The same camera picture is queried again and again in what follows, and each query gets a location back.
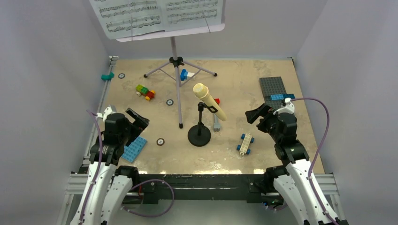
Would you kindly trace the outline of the beige toy microphone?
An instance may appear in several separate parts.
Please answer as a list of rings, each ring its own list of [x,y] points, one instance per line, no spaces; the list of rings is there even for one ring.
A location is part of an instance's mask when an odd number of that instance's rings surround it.
[[[193,87],[193,92],[196,98],[201,100],[206,106],[215,109],[215,111],[212,110],[212,112],[214,112],[221,121],[227,120],[226,113],[221,109],[221,107],[216,103],[215,99],[211,96],[207,86],[202,83],[197,83]]]

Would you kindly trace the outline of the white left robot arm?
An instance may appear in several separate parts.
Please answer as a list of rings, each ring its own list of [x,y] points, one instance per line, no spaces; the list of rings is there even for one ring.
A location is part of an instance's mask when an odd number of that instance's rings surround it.
[[[72,225],[109,225],[128,192],[140,185],[138,170],[118,167],[124,147],[136,140],[149,125],[149,119],[128,108],[123,113],[108,107],[103,113],[88,112],[94,120],[98,139],[90,150],[88,178]]]

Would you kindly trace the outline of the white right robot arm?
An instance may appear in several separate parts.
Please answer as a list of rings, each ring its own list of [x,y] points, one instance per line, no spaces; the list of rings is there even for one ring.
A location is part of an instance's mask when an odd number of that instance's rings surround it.
[[[327,201],[315,175],[304,145],[297,139],[294,105],[286,103],[275,111],[266,104],[245,112],[247,122],[259,120],[257,129],[274,140],[275,152],[282,165],[267,168],[263,184],[277,191],[292,211],[299,225],[346,225]]]

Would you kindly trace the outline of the colourful brick toy car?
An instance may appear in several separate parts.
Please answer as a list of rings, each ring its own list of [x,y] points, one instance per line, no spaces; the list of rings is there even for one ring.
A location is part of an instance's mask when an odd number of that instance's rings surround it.
[[[151,101],[155,97],[154,90],[149,90],[147,87],[142,85],[136,86],[136,94],[138,96],[143,96],[147,101]]]

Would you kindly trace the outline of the blue brick on baseplate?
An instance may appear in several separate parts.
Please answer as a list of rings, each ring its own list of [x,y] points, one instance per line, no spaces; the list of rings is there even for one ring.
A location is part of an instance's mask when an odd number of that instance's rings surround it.
[[[290,98],[294,99],[295,95],[294,94],[273,94],[270,96],[272,101],[278,101],[278,100],[283,100],[285,98]]]

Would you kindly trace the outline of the white brick wheeled chassis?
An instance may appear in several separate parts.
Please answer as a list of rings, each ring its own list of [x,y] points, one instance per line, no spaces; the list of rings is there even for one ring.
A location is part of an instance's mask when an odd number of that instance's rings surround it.
[[[241,156],[250,154],[250,144],[254,142],[254,137],[251,134],[241,135],[242,143],[237,146],[237,150]]]

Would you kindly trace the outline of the poker chip near front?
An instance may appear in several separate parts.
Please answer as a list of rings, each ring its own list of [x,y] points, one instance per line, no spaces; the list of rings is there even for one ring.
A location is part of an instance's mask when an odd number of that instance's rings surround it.
[[[162,145],[164,145],[165,140],[163,138],[159,138],[159,139],[157,139],[156,143],[158,146],[162,146]]]

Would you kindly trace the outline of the dark grey brick baseplate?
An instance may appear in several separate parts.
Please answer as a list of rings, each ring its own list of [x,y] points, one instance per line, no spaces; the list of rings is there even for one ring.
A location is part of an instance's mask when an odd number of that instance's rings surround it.
[[[272,101],[270,96],[273,94],[288,94],[281,77],[261,77],[259,78],[261,92],[265,104],[275,110],[281,107],[282,100]]]

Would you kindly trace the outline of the poker chip centre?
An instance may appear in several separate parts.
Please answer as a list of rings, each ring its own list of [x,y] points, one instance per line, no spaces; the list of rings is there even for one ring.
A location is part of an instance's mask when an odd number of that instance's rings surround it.
[[[173,104],[174,104],[174,101],[172,99],[168,99],[166,101],[166,105],[168,105],[168,106],[172,106]]]

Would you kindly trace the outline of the red and grey brick hammer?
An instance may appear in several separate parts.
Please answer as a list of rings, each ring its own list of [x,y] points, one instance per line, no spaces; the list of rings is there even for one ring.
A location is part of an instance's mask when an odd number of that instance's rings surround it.
[[[213,131],[218,132],[221,129],[221,125],[219,123],[218,117],[214,114],[214,123],[213,123]]]

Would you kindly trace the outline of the lilac music stand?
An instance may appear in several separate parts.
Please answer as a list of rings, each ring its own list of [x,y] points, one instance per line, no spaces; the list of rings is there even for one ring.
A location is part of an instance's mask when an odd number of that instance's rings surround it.
[[[144,74],[145,78],[148,78],[151,74],[155,73],[156,71],[163,71],[162,69],[167,66],[167,65],[172,65],[174,68],[175,75],[171,77],[175,82],[176,82],[176,96],[177,96],[177,107],[178,107],[178,119],[179,119],[179,128],[182,129],[184,127],[183,125],[183,118],[182,118],[182,108],[181,108],[181,94],[180,94],[180,88],[186,84],[188,81],[190,81],[191,78],[188,78],[185,82],[181,81],[181,72],[180,72],[180,66],[184,65],[189,65],[191,67],[196,68],[198,71],[194,73],[194,76],[196,76],[199,72],[206,72],[208,74],[211,74],[212,76],[216,77],[218,74],[216,72],[207,70],[203,67],[200,67],[198,65],[195,65],[193,63],[190,63],[186,60],[184,60],[182,57],[179,57],[177,55],[177,48],[176,48],[176,40],[175,38],[177,36],[186,36],[186,35],[193,35],[193,34],[202,34],[202,33],[211,33],[211,32],[219,32],[222,31],[225,28],[225,23],[221,23],[219,25],[208,25],[206,27],[199,27],[199,28],[190,28],[190,29],[184,29],[184,30],[174,30],[174,31],[159,31],[159,32],[153,32],[153,33],[148,33],[140,36],[130,36],[130,37],[123,37],[123,38],[118,38],[117,41],[119,42],[129,42],[129,41],[139,41],[139,40],[149,40],[149,39],[156,39],[156,38],[170,38],[170,43],[171,43],[171,49],[172,49],[172,57],[169,58],[168,62],[162,64],[161,66],[147,72]]]

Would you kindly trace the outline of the sheet music pages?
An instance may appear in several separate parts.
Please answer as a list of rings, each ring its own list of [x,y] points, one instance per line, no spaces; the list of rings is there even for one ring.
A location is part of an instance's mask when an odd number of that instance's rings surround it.
[[[223,22],[223,0],[91,0],[109,39],[193,29]]]

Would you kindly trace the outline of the teal clamp on rail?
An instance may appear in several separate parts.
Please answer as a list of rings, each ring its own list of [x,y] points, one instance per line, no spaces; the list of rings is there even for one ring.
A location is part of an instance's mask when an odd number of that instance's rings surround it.
[[[115,75],[113,72],[109,72],[109,74],[107,74],[107,75],[101,75],[101,79],[103,81],[109,81],[109,80],[112,80],[114,78],[114,76]]]

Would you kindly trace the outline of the black front base frame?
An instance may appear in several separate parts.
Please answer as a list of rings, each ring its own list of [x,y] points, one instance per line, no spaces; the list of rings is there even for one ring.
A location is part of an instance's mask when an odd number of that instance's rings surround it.
[[[283,198],[266,187],[262,174],[141,174],[124,204],[157,204],[159,200],[246,201],[280,206]]]

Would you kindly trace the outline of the aluminium left side rail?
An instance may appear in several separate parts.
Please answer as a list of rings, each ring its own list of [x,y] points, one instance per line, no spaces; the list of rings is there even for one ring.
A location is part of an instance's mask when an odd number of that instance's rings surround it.
[[[116,62],[119,60],[119,56],[110,55],[109,58],[110,58],[110,60],[109,60],[110,63],[109,63],[109,68],[107,69],[107,74],[109,74],[109,72],[113,72]],[[110,82],[111,82],[111,80],[104,81],[104,87],[103,87],[102,93],[100,95],[98,109],[96,111],[102,111],[103,109],[105,109],[104,102],[107,97]],[[81,166],[79,167],[79,170],[82,170],[84,175],[85,175],[85,170],[88,169],[88,165],[89,165],[90,147],[93,145],[94,137],[97,134],[98,133],[96,131],[96,127],[93,124],[87,145],[85,147],[83,161],[82,161]],[[68,185],[67,185],[67,190],[66,190],[65,196],[64,196],[63,206],[61,208],[60,214],[59,214],[57,222],[56,222],[57,225],[69,225],[70,224],[71,219],[74,217],[74,214],[75,214],[74,211],[78,204],[78,200],[80,200],[82,197],[82,193],[80,193],[80,191],[78,191],[77,194],[75,194],[75,190],[71,190],[71,192],[70,192],[70,190],[68,189],[69,187],[72,187],[72,188],[78,187],[77,184],[72,184],[72,180],[73,180],[72,176],[74,176],[74,175],[77,175],[77,173],[72,172],[71,177],[68,180]]]

